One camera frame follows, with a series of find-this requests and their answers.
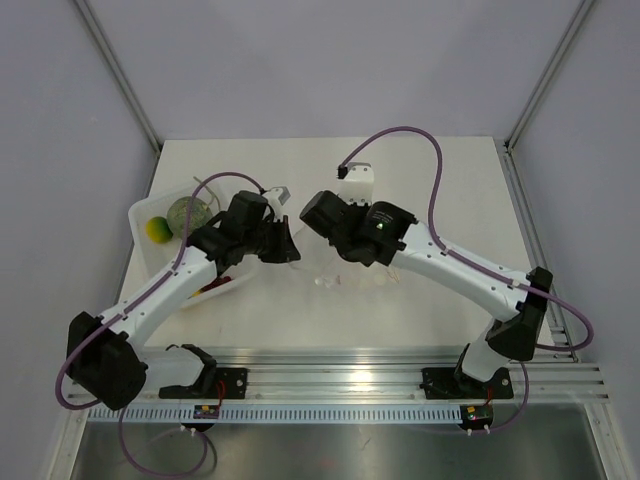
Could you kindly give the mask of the clear dotted zip bag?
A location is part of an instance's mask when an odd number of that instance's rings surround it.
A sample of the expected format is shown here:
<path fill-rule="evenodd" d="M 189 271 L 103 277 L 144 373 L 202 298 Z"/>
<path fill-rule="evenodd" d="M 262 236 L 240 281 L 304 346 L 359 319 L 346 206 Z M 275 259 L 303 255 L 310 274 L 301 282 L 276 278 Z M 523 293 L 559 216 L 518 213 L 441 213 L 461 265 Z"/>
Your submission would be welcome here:
<path fill-rule="evenodd" d="M 302 226 L 293 235 L 293 240 L 301 259 L 289 266 L 318 287 L 360 292 L 395 287 L 400 283 L 400 276 L 393 267 L 378 263 L 366 267 L 343 260 L 326 239 L 307 226 Z"/>

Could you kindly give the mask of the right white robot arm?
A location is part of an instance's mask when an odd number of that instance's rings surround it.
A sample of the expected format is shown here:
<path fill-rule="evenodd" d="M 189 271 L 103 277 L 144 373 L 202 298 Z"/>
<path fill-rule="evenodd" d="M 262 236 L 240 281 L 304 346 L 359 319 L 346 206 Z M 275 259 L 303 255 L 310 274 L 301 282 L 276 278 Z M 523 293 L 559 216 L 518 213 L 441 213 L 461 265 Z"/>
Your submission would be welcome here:
<path fill-rule="evenodd" d="M 483 398 L 509 361 L 533 358 L 546 314 L 552 274 L 540 267 L 514 278 L 476 259 L 464 263 L 457 251 L 437 244 L 428 226 L 391 203 L 348 204 L 330 191 L 317 193 L 300 214 L 345 261 L 379 263 L 431 279 L 471 300 L 491 316 L 477 340 L 466 345 L 450 374 L 426 382 L 430 398 Z"/>

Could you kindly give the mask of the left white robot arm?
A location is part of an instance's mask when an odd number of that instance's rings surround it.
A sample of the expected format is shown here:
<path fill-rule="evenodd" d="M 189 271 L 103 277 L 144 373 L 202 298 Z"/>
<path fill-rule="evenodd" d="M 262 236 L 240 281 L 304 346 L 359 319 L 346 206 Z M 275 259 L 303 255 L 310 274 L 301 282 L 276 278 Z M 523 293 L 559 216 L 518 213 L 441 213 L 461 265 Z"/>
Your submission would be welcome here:
<path fill-rule="evenodd" d="M 140 349 L 191 295 L 250 255 L 266 264 L 299 260 L 283 212 L 289 197 L 285 187 L 236 193 L 228 208 L 190 232 L 176 258 L 131 298 L 98 316 L 79 313 L 69 325 L 58 377 L 70 378 L 112 410 L 128 406 L 148 378 Z"/>

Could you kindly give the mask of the red grape bunch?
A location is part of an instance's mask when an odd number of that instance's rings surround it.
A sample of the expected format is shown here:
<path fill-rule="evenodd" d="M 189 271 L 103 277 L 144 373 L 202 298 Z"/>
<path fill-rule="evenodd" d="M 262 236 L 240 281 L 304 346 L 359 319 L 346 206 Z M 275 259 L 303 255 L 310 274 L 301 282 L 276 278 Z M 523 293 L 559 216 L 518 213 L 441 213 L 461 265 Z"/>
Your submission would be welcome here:
<path fill-rule="evenodd" d="M 218 288 L 222 285 L 225 285 L 229 282 L 231 282 L 233 280 L 233 278 L 231 276 L 220 276 L 218 278 L 216 278 L 212 283 L 211 283 L 211 287 L 212 288 Z"/>

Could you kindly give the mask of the green netted melon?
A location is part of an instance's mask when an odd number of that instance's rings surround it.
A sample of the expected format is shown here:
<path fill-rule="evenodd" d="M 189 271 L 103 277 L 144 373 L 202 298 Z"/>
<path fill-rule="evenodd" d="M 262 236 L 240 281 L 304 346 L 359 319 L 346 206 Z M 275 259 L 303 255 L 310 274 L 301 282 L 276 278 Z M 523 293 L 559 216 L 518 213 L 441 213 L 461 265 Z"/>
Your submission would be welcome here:
<path fill-rule="evenodd" d="M 200 183 L 201 179 L 193 176 L 190 182 L 174 187 L 170 191 L 165 219 L 175 238 L 183 235 L 186 220 L 189 220 L 188 235 L 190 235 L 221 211 L 219 195 L 212 187 L 204 186 L 196 197 L 191 199 L 193 191 Z"/>

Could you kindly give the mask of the white perforated plastic basket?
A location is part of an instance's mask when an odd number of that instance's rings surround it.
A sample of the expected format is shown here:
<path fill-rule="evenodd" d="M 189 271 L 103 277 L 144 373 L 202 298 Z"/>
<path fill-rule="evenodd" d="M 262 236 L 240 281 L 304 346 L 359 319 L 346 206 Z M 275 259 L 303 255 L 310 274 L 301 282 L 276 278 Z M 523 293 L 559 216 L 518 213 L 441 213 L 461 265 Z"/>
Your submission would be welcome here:
<path fill-rule="evenodd" d="M 193 191 L 191 199 L 194 199 L 204 186 L 212 187 L 216 191 L 221 201 L 221 211 L 225 211 L 223 209 L 226 205 L 225 195 L 213 182 L 206 185 L 200 183 Z M 173 236 L 172 240 L 166 244 L 153 243 L 145 233 L 145 224 L 155 216 L 165 217 L 170 191 L 140 200 L 129 209 L 134 244 L 139 248 L 147 273 L 147 283 L 134 295 L 133 306 L 137 308 L 140 308 L 143 302 L 148 302 L 154 308 L 163 304 L 175 306 L 179 296 L 191 288 L 197 291 L 220 276 L 228 275 L 233 278 L 231 282 L 199 296 L 192 297 L 191 294 L 180 306 L 184 310 L 245 284 L 256 273 L 256 263 L 251 256 L 245 256 L 239 266 L 216 265 L 207 260 L 201 250 L 190 247 L 189 220 L 186 220 L 183 235 L 180 238 Z"/>

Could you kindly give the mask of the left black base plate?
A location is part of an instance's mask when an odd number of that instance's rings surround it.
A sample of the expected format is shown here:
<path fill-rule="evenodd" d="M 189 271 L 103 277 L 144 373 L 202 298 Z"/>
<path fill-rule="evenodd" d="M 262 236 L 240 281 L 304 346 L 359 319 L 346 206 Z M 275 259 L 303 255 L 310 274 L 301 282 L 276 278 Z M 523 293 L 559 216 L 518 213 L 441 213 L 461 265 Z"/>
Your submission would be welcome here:
<path fill-rule="evenodd" d="M 246 397 L 249 370 L 246 368 L 205 368 L 192 385 L 162 387 L 160 399 L 171 400 L 242 400 Z"/>

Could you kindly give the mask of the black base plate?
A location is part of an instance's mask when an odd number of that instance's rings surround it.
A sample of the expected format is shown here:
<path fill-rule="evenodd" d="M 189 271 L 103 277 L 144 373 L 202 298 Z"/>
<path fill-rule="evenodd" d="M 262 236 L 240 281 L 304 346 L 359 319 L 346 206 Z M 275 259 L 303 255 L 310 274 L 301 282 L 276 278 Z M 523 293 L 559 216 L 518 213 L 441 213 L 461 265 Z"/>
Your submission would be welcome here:
<path fill-rule="evenodd" d="M 507 368 L 498 369 L 487 382 L 464 375 L 454 367 L 426 367 L 421 370 L 420 388 L 428 400 L 509 400 L 514 391 Z"/>
<path fill-rule="evenodd" d="M 162 387 L 160 399 L 171 400 L 242 400 L 246 397 L 249 370 L 246 368 L 205 368 L 192 385 Z"/>

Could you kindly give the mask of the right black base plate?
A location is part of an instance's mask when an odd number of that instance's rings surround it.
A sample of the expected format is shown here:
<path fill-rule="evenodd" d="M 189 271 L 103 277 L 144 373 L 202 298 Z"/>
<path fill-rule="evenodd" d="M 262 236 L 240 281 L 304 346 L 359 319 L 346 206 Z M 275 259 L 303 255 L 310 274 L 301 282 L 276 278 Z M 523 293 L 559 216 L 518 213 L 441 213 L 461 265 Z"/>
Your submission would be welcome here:
<path fill-rule="evenodd" d="M 464 375 L 454 367 L 426 367 L 421 370 L 420 388 L 428 400 L 509 400 L 514 391 L 507 368 L 498 369 L 487 382 Z"/>

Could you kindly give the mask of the right aluminium frame post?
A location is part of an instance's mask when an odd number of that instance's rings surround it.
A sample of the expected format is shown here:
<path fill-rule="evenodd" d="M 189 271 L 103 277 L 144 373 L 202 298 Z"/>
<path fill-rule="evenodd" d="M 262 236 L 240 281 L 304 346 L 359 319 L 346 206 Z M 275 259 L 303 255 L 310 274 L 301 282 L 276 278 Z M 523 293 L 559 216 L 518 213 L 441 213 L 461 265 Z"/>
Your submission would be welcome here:
<path fill-rule="evenodd" d="M 537 111 L 543 104 L 546 95 L 550 92 L 564 64 L 568 61 L 573 47 L 598 5 L 599 1 L 597 0 L 581 0 L 578 3 L 549 59 L 545 63 L 540 76 L 536 80 L 533 90 L 528 96 L 515 124 L 504 140 L 504 149 L 508 154 L 512 155 L 514 153 L 517 144 L 535 118 Z"/>

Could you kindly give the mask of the aluminium frame post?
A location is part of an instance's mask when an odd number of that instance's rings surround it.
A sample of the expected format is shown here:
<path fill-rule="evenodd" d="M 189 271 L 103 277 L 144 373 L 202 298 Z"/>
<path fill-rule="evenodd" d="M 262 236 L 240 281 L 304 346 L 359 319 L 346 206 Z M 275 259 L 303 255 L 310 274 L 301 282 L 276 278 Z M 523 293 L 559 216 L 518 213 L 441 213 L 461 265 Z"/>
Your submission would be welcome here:
<path fill-rule="evenodd" d="M 124 100 L 124 103 L 132 114 L 136 124 L 142 131 L 155 158 L 159 159 L 162 153 L 163 141 L 135 92 L 120 59 L 118 58 L 116 50 L 91 2 L 87 0 L 71 0 L 70 5 L 79 15 L 81 24 L 93 42 L 99 57 L 104 62 L 109 75 Z"/>
<path fill-rule="evenodd" d="M 599 1 L 597 0 L 581 0 L 578 3 L 549 59 L 545 63 L 540 76 L 536 80 L 533 90 L 528 96 L 515 124 L 504 140 L 504 149 L 508 154 L 512 155 L 514 153 L 517 144 L 535 118 L 537 111 L 543 104 L 546 95 L 550 92 L 564 64 L 568 61 L 573 47 L 598 5 Z"/>

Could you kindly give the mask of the left aluminium frame post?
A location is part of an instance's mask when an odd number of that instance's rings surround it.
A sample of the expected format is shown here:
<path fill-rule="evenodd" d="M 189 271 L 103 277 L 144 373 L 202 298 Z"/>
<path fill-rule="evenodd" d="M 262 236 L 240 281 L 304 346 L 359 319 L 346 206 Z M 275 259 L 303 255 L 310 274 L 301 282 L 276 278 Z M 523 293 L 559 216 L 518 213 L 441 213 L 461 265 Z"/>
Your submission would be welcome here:
<path fill-rule="evenodd" d="M 163 141 L 135 92 L 120 59 L 118 58 L 116 50 L 91 2 L 87 0 L 71 0 L 70 5 L 79 15 L 81 24 L 93 42 L 99 57 L 104 62 L 109 75 L 124 100 L 124 103 L 132 114 L 136 124 L 142 131 L 155 158 L 159 159 L 162 153 Z"/>

